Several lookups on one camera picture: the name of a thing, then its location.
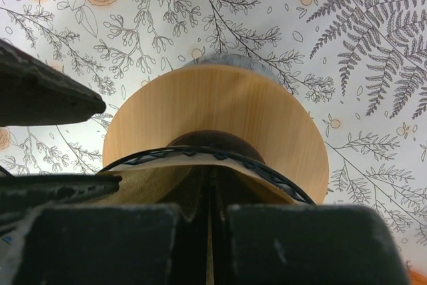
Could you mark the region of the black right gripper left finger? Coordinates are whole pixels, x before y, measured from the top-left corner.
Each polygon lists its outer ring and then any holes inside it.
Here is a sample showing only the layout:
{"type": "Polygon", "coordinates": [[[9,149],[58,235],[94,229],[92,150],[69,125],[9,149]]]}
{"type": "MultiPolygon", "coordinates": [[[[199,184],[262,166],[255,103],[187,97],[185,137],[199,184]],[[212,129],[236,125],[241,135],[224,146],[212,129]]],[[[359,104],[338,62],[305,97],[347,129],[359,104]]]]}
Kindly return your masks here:
{"type": "Polygon", "coordinates": [[[9,253],[11,284],[205,284],[207,176],[192,169],[160,201],[41,208],[9,253]]]}

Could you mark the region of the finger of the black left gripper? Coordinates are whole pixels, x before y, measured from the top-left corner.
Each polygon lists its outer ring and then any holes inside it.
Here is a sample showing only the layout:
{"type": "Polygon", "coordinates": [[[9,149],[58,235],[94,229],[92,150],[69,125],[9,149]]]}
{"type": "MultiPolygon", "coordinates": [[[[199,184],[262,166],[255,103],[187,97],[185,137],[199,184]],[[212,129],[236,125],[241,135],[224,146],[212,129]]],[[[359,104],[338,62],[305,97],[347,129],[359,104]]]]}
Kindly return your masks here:
{"type": "Polygon", "coordinates": [[[33,208],[97,199],[119,190],[117,175],[33,175],[1,178],[1,224],[13,225],[33,208]]]}
{"type": "Polygon", "coordinates": [[[81,123],[106,104],[98,93],[1,41],[1,125],[81,123]]]}

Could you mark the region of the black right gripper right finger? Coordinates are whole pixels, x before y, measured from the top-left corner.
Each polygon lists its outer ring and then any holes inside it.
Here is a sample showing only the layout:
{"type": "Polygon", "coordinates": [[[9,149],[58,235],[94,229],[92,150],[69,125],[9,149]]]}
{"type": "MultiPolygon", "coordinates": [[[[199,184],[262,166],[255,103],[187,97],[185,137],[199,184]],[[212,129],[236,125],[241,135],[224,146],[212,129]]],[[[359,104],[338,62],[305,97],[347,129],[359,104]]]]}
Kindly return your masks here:
{"type": "Polygon", "coordinates": [[[363,206],[295,205],[231,170],[211,184],[213,284],[407,284],[383,219],[363,206]]]}

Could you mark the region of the blue cone dripper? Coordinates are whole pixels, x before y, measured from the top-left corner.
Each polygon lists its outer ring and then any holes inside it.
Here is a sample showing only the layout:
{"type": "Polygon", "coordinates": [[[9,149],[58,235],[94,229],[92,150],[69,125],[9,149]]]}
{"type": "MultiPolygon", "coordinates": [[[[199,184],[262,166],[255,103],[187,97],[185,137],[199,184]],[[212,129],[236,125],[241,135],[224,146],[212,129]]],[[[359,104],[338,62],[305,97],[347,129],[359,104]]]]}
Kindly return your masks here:
{"type": "Polygon", "coordinates": [[[224,169],[237,183],[232,196],[248,190],[269,204],[313,204],[299,186],[262,162],[209,147],[171,146],[138,152],[114,161],[97,174],[121,176],[119,190],[102,204],[159,201],[178,187],[195,169],[224,169]]]}

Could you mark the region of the grey ribbed glass carafe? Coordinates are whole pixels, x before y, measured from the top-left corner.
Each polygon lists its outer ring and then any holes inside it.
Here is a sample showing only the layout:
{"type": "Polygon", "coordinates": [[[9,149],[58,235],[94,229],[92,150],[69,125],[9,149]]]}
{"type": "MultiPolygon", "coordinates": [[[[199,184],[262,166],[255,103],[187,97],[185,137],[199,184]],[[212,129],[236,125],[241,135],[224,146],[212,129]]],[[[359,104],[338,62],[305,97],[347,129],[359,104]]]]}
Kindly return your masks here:
{"type": "Polygon", "coordinates": [[[279,83],[277,76],[269,70],[265,65],[257,62],[256,60],[246,57],[244,55],[236,53],[211,53],[207,55],[202,55],[201,57],[195,58],[190,62],[186,63],[184,67],[189,67],[192,65],[205,65],[205,64],[214,64],[214,65],[228,65],[232,67],[240,67],[253,71],[254,73],[263,75],[276,83],[279,83]]]}

